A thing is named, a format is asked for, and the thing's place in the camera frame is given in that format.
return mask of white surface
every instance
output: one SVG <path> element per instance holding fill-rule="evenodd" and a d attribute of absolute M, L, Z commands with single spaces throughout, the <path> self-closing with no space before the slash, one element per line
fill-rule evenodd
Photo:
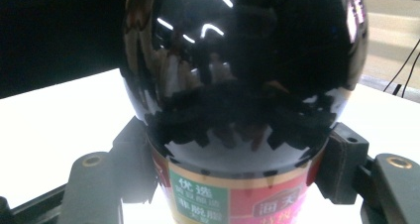
<path fill-rule="evenodd" d="M 118 70 L 0 100 L 0 195 L 13 208 L 66 183 L 72 163 L 109 151 L 133 116 Z M 420 163 L 420 104 L 358 85 L 341 121 L 370 142 L 372 157 Z M 361 203 L 332 205 L 312 185 L 298 223 L 361 223 Z M 126 223 L 171 222 L 159 188 L 152 205 L 124 212 Z"/>

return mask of black spherical object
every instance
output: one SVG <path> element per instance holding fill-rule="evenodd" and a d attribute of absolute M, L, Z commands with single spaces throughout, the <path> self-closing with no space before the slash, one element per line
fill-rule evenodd
<path fill-rule="evenodd" d="M 155 149 L 209 175 L 323 148 L 362 72 L 363 0 L 127 0 L 121 67 Z"/>

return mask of printed label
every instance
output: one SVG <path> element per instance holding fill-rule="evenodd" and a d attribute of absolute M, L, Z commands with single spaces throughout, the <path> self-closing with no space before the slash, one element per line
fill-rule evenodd
<path fill-rule="evenodd" d="M 160 184 L 179 224 L 291 224 L 319 157 L 290 172 L 259 178 L 221 178 L 192 172 L 154 151 Z"/>
<path fill-rule="evenodd" d="M 227 188 L 198 183 L 172 170 L 169 173 L 178 212 L 200 223 L 227 223 Z"/>

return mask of green label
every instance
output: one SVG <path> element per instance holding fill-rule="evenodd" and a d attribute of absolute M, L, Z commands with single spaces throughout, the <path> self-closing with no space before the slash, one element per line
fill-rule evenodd
<path fill-rule="evenodd" d="M 228 190 L 192 181 L 170 170 L 176 208 L 182 215 L 205 224 L 228 223 Z"/>

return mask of mounting hole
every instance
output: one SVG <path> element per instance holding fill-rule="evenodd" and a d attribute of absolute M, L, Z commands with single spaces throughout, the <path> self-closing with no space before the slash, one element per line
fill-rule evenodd
<path fill-rule="evenodd" d="M 94 167 L 97 166 L 100 162 L 101 162 L 102 158 L 94 156 L 94 157 L 89 157 L 86 158 L 83 161 L 83 166 L 84 167 Z"/>
<path fill-rule="evenodd" d="M 393 165 L 393 166 L 395 166 L 397 168 L 407 168 L 407 169 L 413 168 L 413 165 L 409 161 L 407 161 L 407 160 L 405 160 L 403 158 L 390 157 L 390 158 L 387 158 L 386 160 L 391 165 Z"/>
<path fill-rule="evenodd" d="M 356 143 L 356 142 L 358 142 L 358 139 L 356 139 L 356 138 L 347 138 L 347 141 L 349 141 L 351 143 Z"/>

